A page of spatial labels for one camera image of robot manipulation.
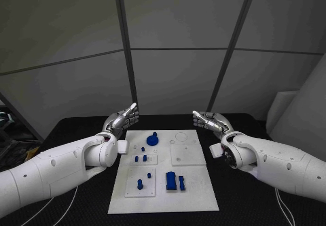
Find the black table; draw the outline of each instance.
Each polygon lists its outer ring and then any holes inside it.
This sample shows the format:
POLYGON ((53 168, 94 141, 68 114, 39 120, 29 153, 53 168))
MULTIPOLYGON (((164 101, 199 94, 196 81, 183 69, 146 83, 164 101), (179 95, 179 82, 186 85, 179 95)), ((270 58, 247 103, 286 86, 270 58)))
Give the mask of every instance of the black table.
MULTIPOLYGON (((258 122, 248 114, 224 114, 237 131, 270 139, 258 122)), ((84 139, 102 129, 107 117, 64 119, 51 132, 39 151, 84 139)), ((222 159, 214 159, 209 146, 219 142, 209 130, 192 125, 192 115, 143 115, 130 130, 196 129, 202 144, 209 177, 221 211, 108 215, 108 205, 120 157, 102 173, 84 183, 75 201, 59 225, 289 225, 278 208, 274 188, 248 173, 232 169, 222 159)), ((27 225, 51 226, 61 218, 71 203, 75 189, 56 197, 27 225)), ((326 225, 326 204, 280 191, 297 225, 326 225)), ((0 219, 0 225, 22 225, 48 201, 23 207, 0 219)))

